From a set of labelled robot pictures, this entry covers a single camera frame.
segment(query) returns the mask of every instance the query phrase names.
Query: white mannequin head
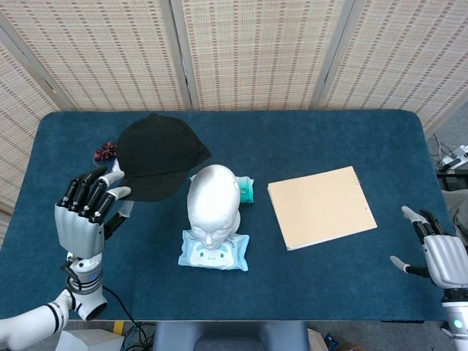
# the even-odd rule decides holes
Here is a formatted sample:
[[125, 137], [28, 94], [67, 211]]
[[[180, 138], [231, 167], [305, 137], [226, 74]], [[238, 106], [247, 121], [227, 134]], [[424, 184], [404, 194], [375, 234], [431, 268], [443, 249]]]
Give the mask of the white mannequin head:
[[193, 234], [207, 249], [217, 249], [239, 228], [241, 193], [229, 168], [211, 165], [193, 179], [187, 196], [187, 211]]

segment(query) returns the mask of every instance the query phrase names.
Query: blue carpet surface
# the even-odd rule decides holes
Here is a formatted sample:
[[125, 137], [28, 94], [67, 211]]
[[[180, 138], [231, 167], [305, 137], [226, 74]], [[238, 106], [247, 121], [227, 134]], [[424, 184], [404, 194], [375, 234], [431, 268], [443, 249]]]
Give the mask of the blue carpet surface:
[[[135, 203], [106, 243], [104, 284], [136, 320], [443, 320], [442, 291], [398, 271], [392, 254], [423, 264], [400, 207], [426, 208], [449, 227], [416, 115], [402, 110], [163, 112], [182, 118], [219, 163], [255, 179], [241, 205], [251, 236], [249, 271], [178, 266], [189, 228], [189, 181], [170, 198]], [[63, 289], [53, 205], [78, 174], [94, 169], [104, 142], [148, 112], [62, 112], [38, 129], [18, 203], [0, 251], [0, 318], [53, 300]], [[267, 184], [352, 165], [378, 228], [288, 252]], [[339, 220], [340, 214], [330, 214]], [[112, 296], [102, 319], [125, 319]]]

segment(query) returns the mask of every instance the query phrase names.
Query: white robotic arm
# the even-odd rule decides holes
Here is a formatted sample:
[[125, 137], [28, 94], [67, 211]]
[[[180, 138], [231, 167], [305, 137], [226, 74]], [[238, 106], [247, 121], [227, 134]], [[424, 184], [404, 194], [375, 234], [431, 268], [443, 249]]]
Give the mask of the white robotic arm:
[[415, 267], [390, 256], [393, 264], [405, 273], [431, 278], [444, 290], [442, 306], [459, 351], [468, 351], [468, 254], [460, 238], [447, 235], [428, 211], [415, 213], [403, 206], [423, 246], [427, 267]]
[[130, 216], [133, 201], [124, 201], [118, 213], [104, 224], [114, 202], [131, 192], [125, 186], [107, 190], [124, 177], [124, 172], [103, 175], [106, 170], [100, 168], [73, 179], [56, 204], [58, 239], [68, 251], [61, 267], [68, 275], [67, 288], [44, 306], [0, 320], [0, 347], [22, 350], [61, 331], [68, 323], [69, 311], [77, 312], [82, 320], [93, 320], [107, 306], [102, 295], [102, 252], [105, 240]]

